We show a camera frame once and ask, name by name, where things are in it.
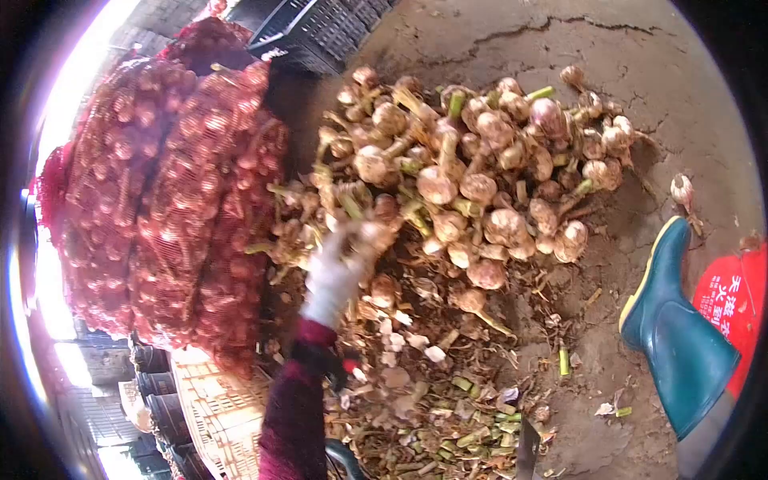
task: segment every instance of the boot sole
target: boot sole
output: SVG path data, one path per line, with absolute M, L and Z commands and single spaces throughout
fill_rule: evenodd
M 633 295 L 629 296 L 629 299 L 624 304 L 624 308 L 621 309 L 621 315 L 619 316 L 619 333 L 621 334 L 621 327 L 624 326 L 624 321 L 629 317 L 629 314 L 632 313 L 632 308 L 634 307 L 634 304 L 637 302 L 637 299 L 640 298 L 640 295 L 643 293 L 643 289 L 645 288 L 645 284 L 647 283 L 648 277 L 650 275 L 650 264 L 654 261 L 654 254 L 656 253 L 656 245 L 659 244 L 659 240 L 661 240 L 661 237 L 664 236 L 664 234 L 667 232 L 667 229 L 674 223 L 677 219 L 682 218 L 680 215 L 675 215 L 674 217 L 667 220 L 667 223 L 664 224 L 664 226 L 661 228 L 661 232 L 659 232 L 658 235 L 656 235 L 656 240 L 654 241 L 654 245 L 650 249 L 650 255 L 648 255 L 648 261 L 645 264 L 645 274 L 643 275 L 643 280 L 640 282 L 640 286 L 635 290 Z

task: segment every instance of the blue rubber boot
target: blue rubber boot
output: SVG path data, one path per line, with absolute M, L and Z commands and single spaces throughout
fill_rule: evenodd
M 661 229 L 637 292 L 621 311 L 619 332 L 648 359 L 659 398 L 682 440 L 709 412 L 740 354 L 683 295 L 680 265 L 690 229 L 682 217 Z

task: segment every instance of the gloved hand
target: gloved hand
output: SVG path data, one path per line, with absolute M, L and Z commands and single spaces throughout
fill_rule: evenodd
M 344 240 L 357 233 L 357 224 L 348 224 L 331 233 L 323 240 L 320 251 L 310 258 L 306 289 L 309 296 L 301 308 L 306 319 L 318 322 L 336 331 L 339 313 L 357 294 L 357 284 L 366 271 L 368 262 L 373 261 L 372 252 L 355 252 L 341 258 Z

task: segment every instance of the red sleeve cuff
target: red sleeve cuff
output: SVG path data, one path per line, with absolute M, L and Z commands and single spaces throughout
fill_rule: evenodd
M 297 342 L 331 347 L 336 343 L 336 338 L 336 332 L 325 325 L 304 317 L 299 320 L 299 331 L 296 333 Z

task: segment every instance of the black plastic crate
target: black plastic crate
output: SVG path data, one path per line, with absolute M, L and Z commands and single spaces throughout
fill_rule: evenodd
M 340 74 L 398 0 L 283 0 L 253 36 L 249 51 L 281 54 L 291 67 Z

